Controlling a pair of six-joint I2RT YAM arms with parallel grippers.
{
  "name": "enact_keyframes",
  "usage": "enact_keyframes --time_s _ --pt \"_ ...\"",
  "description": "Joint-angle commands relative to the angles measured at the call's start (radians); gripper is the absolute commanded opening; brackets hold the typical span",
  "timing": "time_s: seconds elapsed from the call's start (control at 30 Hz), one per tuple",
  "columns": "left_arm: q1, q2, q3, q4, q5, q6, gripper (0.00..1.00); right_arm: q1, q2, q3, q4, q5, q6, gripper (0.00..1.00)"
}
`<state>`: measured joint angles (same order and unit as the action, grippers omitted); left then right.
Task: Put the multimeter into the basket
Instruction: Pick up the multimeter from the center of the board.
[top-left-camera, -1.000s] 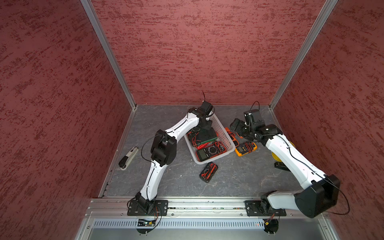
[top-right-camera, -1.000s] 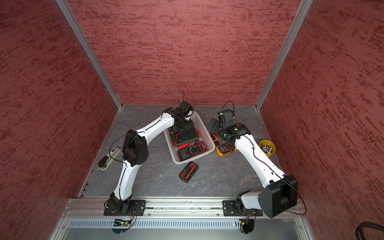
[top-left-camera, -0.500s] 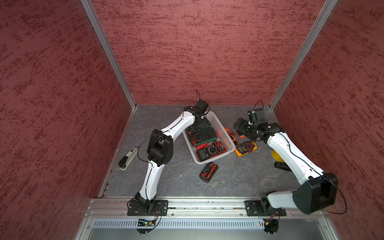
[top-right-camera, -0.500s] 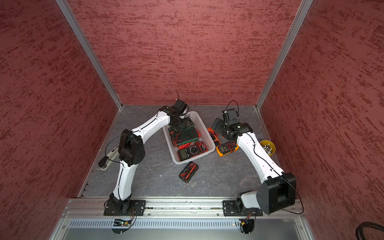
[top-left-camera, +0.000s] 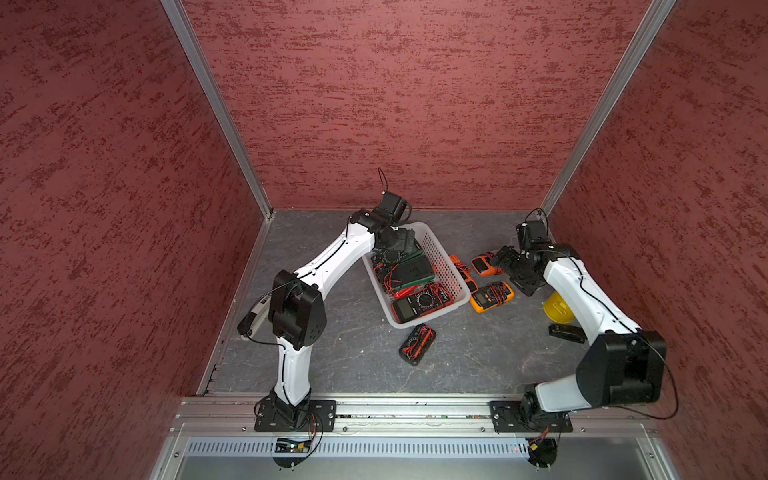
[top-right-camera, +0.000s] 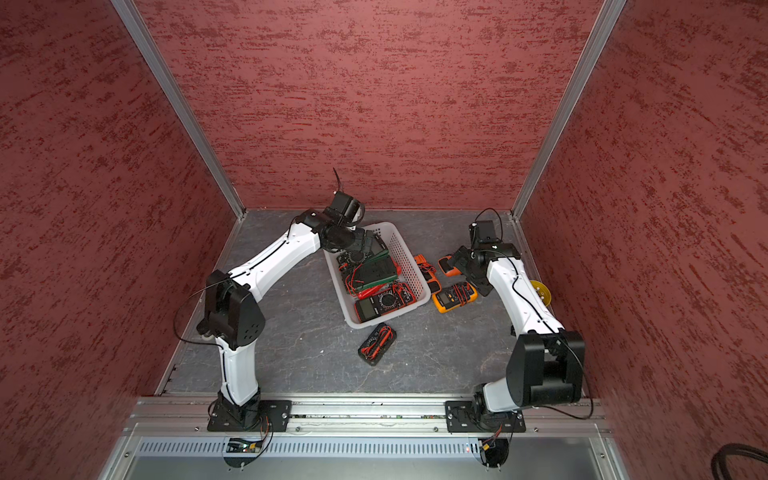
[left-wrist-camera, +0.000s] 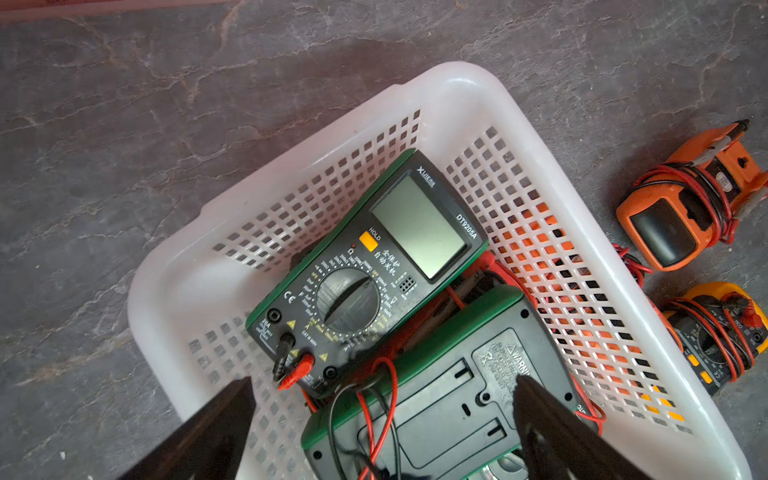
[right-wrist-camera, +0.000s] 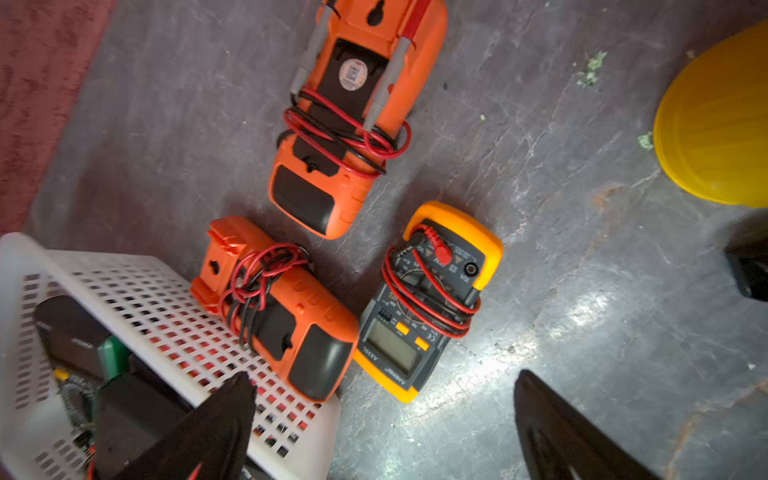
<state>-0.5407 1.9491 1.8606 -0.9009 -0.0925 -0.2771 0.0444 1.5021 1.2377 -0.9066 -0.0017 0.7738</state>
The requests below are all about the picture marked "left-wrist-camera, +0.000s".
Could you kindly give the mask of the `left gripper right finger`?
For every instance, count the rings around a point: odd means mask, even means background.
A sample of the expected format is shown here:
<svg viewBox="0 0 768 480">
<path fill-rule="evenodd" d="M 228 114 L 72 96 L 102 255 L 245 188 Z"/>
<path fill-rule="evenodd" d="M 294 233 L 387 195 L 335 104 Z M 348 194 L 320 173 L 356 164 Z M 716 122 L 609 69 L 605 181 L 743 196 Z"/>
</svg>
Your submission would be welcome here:
<svg viewBox="0 0 768 480">
<path fill-rule="evenodd" d="M 530 479 L 648 477 L 529 376 L 516 379 L 513 414 Z"/>
</svg>

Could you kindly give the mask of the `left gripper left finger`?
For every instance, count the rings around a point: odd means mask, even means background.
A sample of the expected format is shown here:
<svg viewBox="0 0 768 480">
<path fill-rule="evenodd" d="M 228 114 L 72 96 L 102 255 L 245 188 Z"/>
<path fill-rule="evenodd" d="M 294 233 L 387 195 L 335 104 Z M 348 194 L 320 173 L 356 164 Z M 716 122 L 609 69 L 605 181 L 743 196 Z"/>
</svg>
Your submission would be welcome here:
<svg viewBox="0 0 768 480">
<path fill-rule="evenodd" d="M 257 402 L 249 376 L 231 381 L 123 479 L 234 479 Z"/>
</svg>

